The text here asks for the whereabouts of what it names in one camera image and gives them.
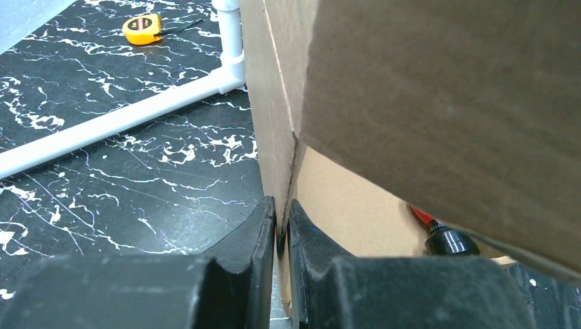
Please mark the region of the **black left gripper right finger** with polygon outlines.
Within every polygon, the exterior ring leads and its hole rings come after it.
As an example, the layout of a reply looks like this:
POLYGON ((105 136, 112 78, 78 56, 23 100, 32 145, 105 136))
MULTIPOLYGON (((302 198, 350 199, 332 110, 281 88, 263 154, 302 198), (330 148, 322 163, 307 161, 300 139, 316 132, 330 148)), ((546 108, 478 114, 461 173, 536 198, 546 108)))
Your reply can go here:
POLYGON ((533 328, 516 286, 477 256, 360 258, 297 200, 288 255, 295 328, 533 328))

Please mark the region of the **red black small bottle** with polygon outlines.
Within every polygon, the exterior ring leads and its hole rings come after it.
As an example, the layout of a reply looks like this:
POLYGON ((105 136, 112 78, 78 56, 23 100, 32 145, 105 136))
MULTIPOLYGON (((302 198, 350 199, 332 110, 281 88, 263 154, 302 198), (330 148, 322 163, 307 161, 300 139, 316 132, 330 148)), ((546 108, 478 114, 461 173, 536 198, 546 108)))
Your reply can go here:
POLYGON ((477 243, 468 235, 453 229, 415 206, 408 206, 413 216, 426 228, 424 245, 430 256, 479 256, 477 243))

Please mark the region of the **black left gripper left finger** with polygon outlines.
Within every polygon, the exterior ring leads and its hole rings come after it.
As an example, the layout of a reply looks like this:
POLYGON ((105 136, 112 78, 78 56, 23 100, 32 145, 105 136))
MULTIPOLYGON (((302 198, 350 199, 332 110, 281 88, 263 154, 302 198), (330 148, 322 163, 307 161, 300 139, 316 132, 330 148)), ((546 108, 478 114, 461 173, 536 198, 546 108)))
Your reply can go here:
POLYGON ((200 254, 59 256, 40 262, 2 328, 268 328, 275 201, 263 198, 200 254))

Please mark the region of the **brown cardboard box sheet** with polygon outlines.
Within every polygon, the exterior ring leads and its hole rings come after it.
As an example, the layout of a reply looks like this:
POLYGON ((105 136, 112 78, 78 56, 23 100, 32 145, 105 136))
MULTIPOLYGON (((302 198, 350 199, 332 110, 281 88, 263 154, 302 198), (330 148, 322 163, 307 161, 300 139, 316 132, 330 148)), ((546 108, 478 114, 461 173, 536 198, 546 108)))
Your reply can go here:
POLYGON ((580 284, 579 1, 243 1, 262 185, 303 150, 580 284))

